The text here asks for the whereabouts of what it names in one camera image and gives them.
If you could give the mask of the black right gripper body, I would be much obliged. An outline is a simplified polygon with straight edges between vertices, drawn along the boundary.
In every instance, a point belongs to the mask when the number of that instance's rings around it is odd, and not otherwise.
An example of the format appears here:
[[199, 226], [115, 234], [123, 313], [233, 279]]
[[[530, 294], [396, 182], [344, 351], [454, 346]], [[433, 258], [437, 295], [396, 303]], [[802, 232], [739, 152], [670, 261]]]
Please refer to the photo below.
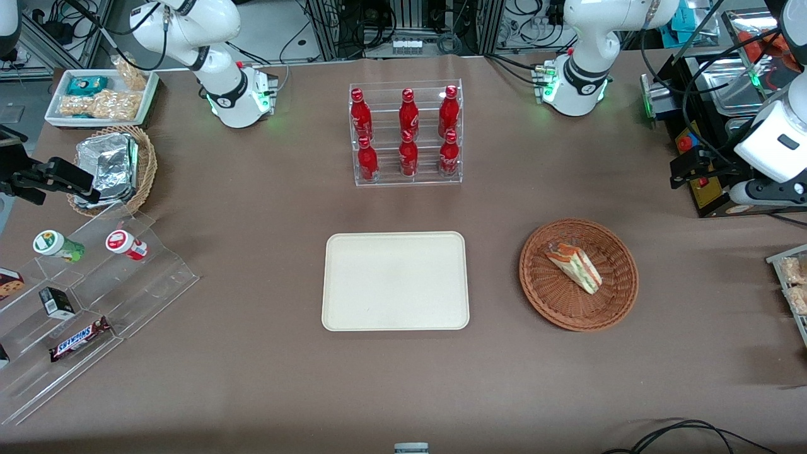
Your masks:
[[24, 144], [28, 136], [11, 129], [1, 127], [1, 190], [4, 194], [12, 194], [11, 179], [17, 172], [30, 167], [28, 153]]

